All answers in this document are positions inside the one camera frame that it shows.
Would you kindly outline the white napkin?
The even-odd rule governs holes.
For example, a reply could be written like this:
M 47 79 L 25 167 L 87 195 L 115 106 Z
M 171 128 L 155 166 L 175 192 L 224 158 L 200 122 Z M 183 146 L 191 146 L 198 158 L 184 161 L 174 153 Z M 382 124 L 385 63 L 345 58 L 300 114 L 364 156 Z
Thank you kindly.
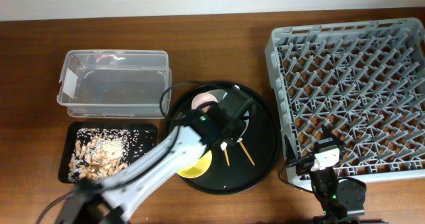
M 239 143 L 239 142 L 241 142 L 242 141 L 242 138 L 239 138 L 236 142 L 237 143 Z M 226 148 L 227 148 L 227 146 L 228 146 L 228 144 L 226 143 L 226 142 L 223 142 L 221 145 L 220 145 L 220 148 L 221 148 L 221 150 L 222 151 L 224 151 Z

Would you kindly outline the yellow bowl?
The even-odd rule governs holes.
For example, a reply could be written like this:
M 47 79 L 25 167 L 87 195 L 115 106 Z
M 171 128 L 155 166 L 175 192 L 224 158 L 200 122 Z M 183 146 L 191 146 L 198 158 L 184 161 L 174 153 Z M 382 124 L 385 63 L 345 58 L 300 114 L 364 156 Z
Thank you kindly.
M 188 179 L 202 176 L 210 168 L 212 156 L 212 152 L 208 151 L 195 165 L 180 169 L 177 175 Z

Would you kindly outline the food scraps and rice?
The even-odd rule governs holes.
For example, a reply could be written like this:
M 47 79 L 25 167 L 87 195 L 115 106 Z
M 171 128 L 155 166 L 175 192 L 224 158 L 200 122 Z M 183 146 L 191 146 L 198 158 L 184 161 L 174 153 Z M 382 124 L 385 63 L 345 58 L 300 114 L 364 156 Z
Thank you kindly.
M 154 130 L 80 128 L 66 158 L 66 181 L 110 177 L 154 148 L 155 141 Z

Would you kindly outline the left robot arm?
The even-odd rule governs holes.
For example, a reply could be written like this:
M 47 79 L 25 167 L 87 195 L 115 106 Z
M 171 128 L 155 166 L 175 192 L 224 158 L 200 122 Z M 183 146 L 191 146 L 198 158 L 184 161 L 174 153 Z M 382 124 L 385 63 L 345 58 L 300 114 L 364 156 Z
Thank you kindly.
M 174 117 L 175 127 L 136 162 L 98 183 L 83 179 L 64 199 L 56 223 L 127 223 L 143 201 L 213 146 L 241 137 L 252 102 L 207 102 Z

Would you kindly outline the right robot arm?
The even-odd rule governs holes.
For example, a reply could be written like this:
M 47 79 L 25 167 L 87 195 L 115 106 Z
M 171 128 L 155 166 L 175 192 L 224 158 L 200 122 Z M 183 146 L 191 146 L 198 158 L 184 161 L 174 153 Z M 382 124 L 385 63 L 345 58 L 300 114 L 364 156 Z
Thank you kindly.
M 341 159 L 345 143 L 326 126 L 321 127 L 323 139 L 314 144 L 313 165 L 308 168 L 315 198 L 323 209 L 315 216 L 315 224 L 360 223 L 365 214 L 366 184 L 353 177 L 338 177 L 334 167 Z

